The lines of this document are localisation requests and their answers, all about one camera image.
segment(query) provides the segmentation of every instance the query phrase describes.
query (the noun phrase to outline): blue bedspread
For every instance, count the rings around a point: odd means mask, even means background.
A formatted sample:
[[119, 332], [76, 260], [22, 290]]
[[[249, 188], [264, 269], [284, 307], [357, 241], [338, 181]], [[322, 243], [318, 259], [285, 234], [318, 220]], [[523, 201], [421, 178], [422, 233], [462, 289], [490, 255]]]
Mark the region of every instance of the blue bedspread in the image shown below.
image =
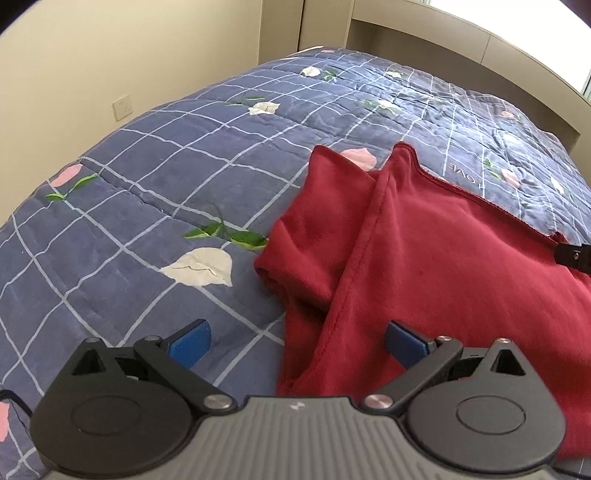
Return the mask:
[[[129, 345], [205, 318], [212, 348], [194, 370], [240, 399], [272, 394], [283, 309], [252, 268], [256, 252], [207, 233], [222, 217], [228, 231], [266, 235], [317, 144], [379, 168], [399, 140], [430, 172], [541, 232], [591, 243], [586, 183], [519, 109], [320, 47], [147, 112], [83, 155], [71, 180], [44, 183], [19, 207], [0, 231], [2, 386], [34, 407], [82, 339]], [[204, 234], [184, 238], [198, 226]], [[45, 472], [11, 407], [0, 475]]]

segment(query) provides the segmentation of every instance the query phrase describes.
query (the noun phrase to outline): red shirt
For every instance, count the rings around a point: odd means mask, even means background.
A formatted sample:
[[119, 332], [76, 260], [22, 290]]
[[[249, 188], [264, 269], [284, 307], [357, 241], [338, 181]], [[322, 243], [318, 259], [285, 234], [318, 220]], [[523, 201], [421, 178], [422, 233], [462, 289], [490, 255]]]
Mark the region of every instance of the red shirt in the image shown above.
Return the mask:
[[255, 261], [287, 308], [278, 394], [358, 400], [386, 384], [403, 372], [384, 348], [394, 319], [466, 346], [508, 337], [563, 409], [561, 455], [591, 455], [591, 278], [555, 246], [426, 173], [408, 144], [372, 172], [316, 147]]

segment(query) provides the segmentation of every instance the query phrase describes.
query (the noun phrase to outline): black clip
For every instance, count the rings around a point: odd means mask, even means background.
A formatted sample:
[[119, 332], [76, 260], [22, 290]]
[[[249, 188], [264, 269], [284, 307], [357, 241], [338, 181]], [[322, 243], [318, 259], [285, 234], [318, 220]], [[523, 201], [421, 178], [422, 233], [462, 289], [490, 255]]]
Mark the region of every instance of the black clip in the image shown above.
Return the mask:
[[591, 245], [558, 244], [554, 249], [554, 260], [558, 265], [575, 268], [583, 273], [591, 274], [591, 264], [589, 264], [589, 253]]

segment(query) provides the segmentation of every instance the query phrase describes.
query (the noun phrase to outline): wall socket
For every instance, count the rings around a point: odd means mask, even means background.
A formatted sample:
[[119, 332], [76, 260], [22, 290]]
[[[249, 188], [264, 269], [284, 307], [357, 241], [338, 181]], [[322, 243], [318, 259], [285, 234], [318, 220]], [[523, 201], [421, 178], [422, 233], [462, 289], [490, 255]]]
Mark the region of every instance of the wall socket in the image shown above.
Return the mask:
[[115, 120], [117, 121], [133, 113], [133, 111], [134, 109], [131, 106], [131, 97], [129, 95], [125, 95], [113, 102], [113, 113], [115, 114]]

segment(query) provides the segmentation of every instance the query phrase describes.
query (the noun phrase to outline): metal screw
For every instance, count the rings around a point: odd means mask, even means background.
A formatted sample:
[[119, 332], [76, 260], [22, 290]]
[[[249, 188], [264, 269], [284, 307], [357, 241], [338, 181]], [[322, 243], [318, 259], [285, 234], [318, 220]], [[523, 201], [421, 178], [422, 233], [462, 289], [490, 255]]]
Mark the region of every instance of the metal screw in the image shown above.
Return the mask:
[[372, 394], [365, 397], [363, 403], [365, 403], [367, 408], [371, 408], [372, 410], [386, 410], [394, 405], [394, 400], [389, 395]]
[[234, 400], [228, 395], [218, 393], [205, 397], [203, 404], [210, 410], [227, 410], [234, 405]]

